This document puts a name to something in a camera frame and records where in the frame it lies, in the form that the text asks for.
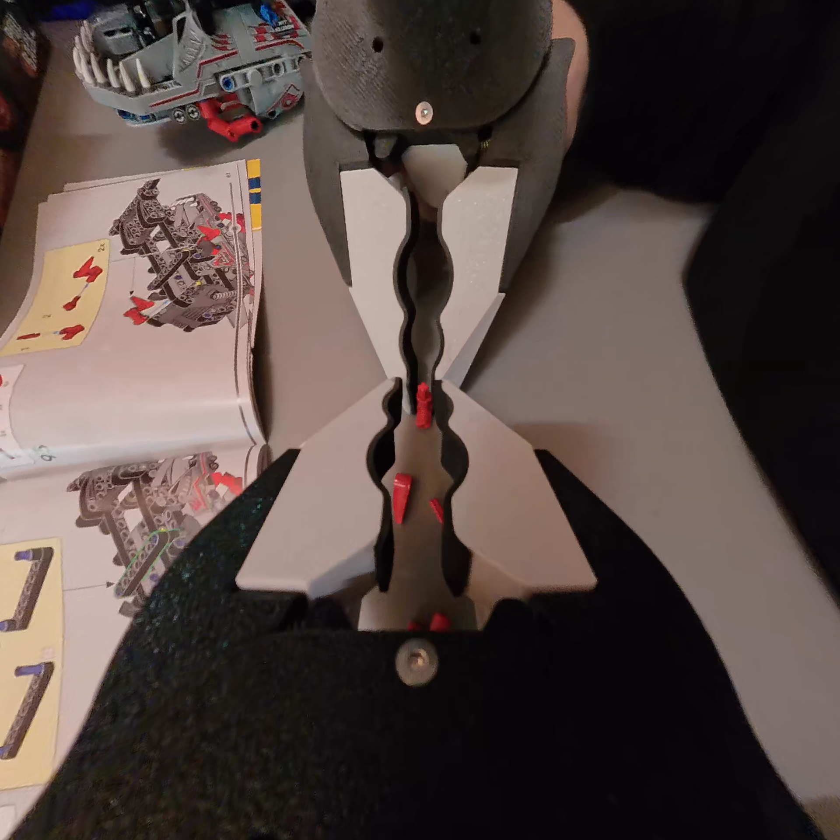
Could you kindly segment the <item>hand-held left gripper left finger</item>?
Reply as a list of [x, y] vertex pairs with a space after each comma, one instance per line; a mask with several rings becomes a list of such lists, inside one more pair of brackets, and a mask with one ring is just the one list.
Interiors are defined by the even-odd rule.
[[392, 578], [392, 496], [384, 478], [395, 463], [403, 381], [387, 379], [311, 436], [294, 455], [237, 587], [261, 595], [331, 599], [352, 627], [363, 599]]

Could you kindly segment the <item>grey desk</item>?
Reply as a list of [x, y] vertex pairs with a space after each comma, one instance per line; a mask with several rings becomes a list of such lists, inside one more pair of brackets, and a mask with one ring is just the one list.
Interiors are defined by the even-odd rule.
[[[262, 162], [258, 399], [279, 454], [382, 368], [309, 200], [301, 114], [246, 146], [133, 129], [89, 99], [68, 22], [51, 53], [2, 240], [2, 324], [32, 273], [38, 205], [68, 182], [246, 156]], [[753, 463], [707, 367], [681, 275], [704, 207], [587, 182], [560, 203], [492, 323], [468, 394], [548, 449], [646, 542], [699, 613], [761, 743], [818, 812], [838, 798], [838, 601]]]

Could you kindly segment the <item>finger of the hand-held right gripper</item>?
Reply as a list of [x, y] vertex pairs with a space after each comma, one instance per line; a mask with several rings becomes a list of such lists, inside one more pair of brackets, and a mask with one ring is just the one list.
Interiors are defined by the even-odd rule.
[[505, 293], [500, 290], [518, 170], [479, 166], [444, 199], [438, 239], [448, 258], [448, 298], [438, 318], [433, 378], [462, 384]]
[[375, 168], [342, 171], [340, 186], [350, 262], [350, 294], [386, 377], [403, 384], [403, 409], [413, 411], [416, 361], [405, 290], [414, 227], [412, 195], [403, 178]]

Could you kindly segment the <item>dark printed cardboard box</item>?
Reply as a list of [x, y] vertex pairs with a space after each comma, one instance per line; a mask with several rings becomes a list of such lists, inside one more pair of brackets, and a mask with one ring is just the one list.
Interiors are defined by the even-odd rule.
[[1, 229], [7, 224], [49, 62], [32, 3], [1, 2]]

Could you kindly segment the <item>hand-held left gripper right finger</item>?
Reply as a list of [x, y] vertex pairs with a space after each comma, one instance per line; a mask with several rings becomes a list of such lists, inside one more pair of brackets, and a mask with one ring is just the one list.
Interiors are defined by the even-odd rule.
[[530, 443], [447, 381], [435, 383], [444, 496], [441, 561], [484, 628], [499, 602], [589, 592], [595, 573]]

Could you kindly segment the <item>grey brick-built toy vehicle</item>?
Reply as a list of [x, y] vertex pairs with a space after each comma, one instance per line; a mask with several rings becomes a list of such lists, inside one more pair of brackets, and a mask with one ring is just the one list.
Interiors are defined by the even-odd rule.
[[311, 46], [288, 2], [121, 2], [80, 23], [72, 57], [128, 125], [205, 123], [238, 142], [300, 103]]

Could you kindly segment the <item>toy building instruction booklet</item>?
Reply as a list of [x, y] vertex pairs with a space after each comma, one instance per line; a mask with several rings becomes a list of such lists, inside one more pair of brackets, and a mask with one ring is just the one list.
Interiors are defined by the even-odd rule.
[[2, 337], [2, 823], [131, 621], [264, 468], [258, 159], [67, 185]]

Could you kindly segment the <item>person's black hoodie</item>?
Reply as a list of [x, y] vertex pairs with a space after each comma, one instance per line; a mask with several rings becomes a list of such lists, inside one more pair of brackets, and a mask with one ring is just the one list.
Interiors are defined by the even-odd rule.
[[839, 3], [568, 2], [570, 157], [713, 206], [684, 289], [742, 439], [839, 583]]

